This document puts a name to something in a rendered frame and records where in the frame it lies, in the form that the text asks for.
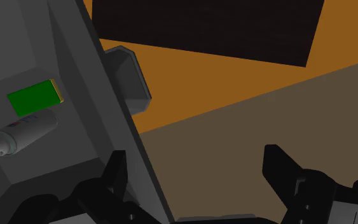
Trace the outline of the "grey spray can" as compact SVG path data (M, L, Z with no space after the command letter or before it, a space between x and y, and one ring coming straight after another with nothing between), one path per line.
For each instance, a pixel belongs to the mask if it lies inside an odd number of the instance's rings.
M40 139L58 124L56 114L42 109L0 129L0 157L14 155Z

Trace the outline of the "green rectangular box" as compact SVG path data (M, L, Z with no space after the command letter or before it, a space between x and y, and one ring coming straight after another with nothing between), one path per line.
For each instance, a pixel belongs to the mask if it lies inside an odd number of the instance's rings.
M42 81L7 95L17 116L22 117L64 102L54 79Z

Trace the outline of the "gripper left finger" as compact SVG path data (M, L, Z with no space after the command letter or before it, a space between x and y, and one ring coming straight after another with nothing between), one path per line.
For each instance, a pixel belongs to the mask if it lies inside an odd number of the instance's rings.
M114 151L101 177L78 183L64 200L52 194L24 200L8 224L49 224L84 213L95 224L161 224L135 202L123 200L127 183L126 152Z

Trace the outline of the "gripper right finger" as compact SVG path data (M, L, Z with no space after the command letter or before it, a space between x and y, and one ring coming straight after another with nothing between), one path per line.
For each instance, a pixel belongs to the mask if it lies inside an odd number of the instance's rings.
M358 180L347 187L304 169L276 144L264 148L262 173L287 208L280 224L358 224Z

